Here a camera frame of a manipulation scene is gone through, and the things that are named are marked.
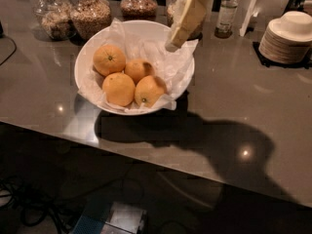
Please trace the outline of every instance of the white bowl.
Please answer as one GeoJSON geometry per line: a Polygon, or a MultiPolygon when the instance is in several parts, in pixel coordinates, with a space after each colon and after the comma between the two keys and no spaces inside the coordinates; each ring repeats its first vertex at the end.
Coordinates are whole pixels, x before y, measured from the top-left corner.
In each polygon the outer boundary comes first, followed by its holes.
{"type": "Polygon", "coordinates": [[[275,34],[294,42],[312,42],[312,17],[303,12],[286,12],[268,27],[275,34]]]}
{"type": "MultiPolygon", "coordinates": [[[[167,40],[167,35],[170,30],[169,27],[165,26],[164,24],[148,21],[148,20],[128,20],[122,22],[125,30],[131,32],[133,34],[139,35],[146,39],[156,40],[156,41],[163,41],[164,43],[167,40]]],[[[93,65],[93,54],[95,50],[102,45],[103,38],[107,37],[107,33],[109,32],[110,27],[106,27],[104,30],[97,33],[94,37],[92,37],[81,49],[77,60],[75,62],[75,81],[77,87],[80,89],[84,77],[88,72],[88,68],[93,65]]],[[[194,57],[190,61],[189,66],[187,67],[186,72],[183,74],[182,79],[178,82],[173,84],[173,92],[170,94],[171,98],[177,99],[179,98],[183,92],[187,89],[192,76],[195,70],[195,61],[194,57]]],[[[119,115],[141,115],[147,114],[151,112],[158,111],[162,108],[145,108],[144,110],[127,110],[122,111],[115,109],[109,105],[97,105],[100,109],[114,113],[119,115]]]]}

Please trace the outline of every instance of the glass bottle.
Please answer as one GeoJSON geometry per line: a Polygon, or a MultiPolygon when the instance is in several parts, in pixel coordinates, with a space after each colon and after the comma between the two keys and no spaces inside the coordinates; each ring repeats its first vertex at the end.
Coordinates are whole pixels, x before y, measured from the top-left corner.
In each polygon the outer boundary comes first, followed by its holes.
{"type": "Polygon", "coordinates": [[[112,22],[106,0],[78,0],[70,15],[78,34],[84,40],[89,40],[112,22]]]}
{"type": "Polygon", "coordinates": [[[232,25],[238,7],[238,0],[221,0],[214,36],[228,38],[232,35],[232,25]]]}
{"type": "MultiPolygon", "coordinates": [[[[166,15],[167,15],[167,26],[171,27],[174,23],[174,13],[176,11],[176,0],[171,2],[167,6],[166,15]]],[[[201,21],[201,23],[194,29],[194,31],[190,34],[189,40],[199,38],[204,27],[205,19],[201,21]]]]}
{"type": "Polygon", "coordinates": [[[121,0],[120,9],[124,20],[155,20],[156,0],[121,0]]]}
{"type": "Polygon", "coordinates": [[[38,0],[33,8],[39,24],[53,40],[66,40],[76,34],[70,10],[68,0],[38,0]]]}

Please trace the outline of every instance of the stack of plates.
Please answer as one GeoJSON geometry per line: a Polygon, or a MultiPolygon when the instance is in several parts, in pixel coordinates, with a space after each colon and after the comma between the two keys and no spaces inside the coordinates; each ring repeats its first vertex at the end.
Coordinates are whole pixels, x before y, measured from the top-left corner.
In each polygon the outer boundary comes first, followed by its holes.
{"type": "Polygon", "coordinates": [[[312,17],[302,12],[287,12],[269,22],[259,51],[275,62],[301,62],[312,46],[312,17]]]}

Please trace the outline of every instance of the countertop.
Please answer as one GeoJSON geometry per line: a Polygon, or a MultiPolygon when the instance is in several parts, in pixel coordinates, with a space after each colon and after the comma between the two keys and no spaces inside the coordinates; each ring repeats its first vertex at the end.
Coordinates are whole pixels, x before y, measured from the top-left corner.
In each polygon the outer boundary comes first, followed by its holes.
{"type": "MultiPolygon", "coordinates": [[[[177,110],[117,116],[77,94],[83,43],[51,41],[34,1],[1,0],[4,33],[18,46],[0,66],[1,122],[312,206],[312,72],[261,65],[253,41],[263,32],[217,39],[212,16],[177,110]]],[[[120,17],[118,2],[111,6],[120,17]]]]}

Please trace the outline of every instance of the orange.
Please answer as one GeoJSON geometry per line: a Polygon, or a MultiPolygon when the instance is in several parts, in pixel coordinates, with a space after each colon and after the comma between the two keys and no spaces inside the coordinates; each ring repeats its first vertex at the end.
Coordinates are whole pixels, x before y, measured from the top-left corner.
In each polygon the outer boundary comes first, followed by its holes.
{"type": "Polygon", "coordinates": [[[129,75],[117,72],[106,76],[102,89],[108,102],[126,106],[134,100],[136,85],[129,75]]]}
{"type": "Polygon", "coordinates": [[[152,107],[157,99],[167,93],[164,80],[158,76],[148,75],[136,84],[135,102],[138,105],[144,103],[146,107],[152,107]]]}
{"type": "Polygon", "coordinates": [[[128,61],[124,72],[133,78],[135,84],[143,77],[155,74],[153,65],[143,58],[134,58],[128,61]]]}
{"type": "Polygon", "coordinates": [[[115,45],[100,46],[94,53],[93,63],[96,71],[103,76],[121,72],[126,66],[126,56],[115,45]]]}

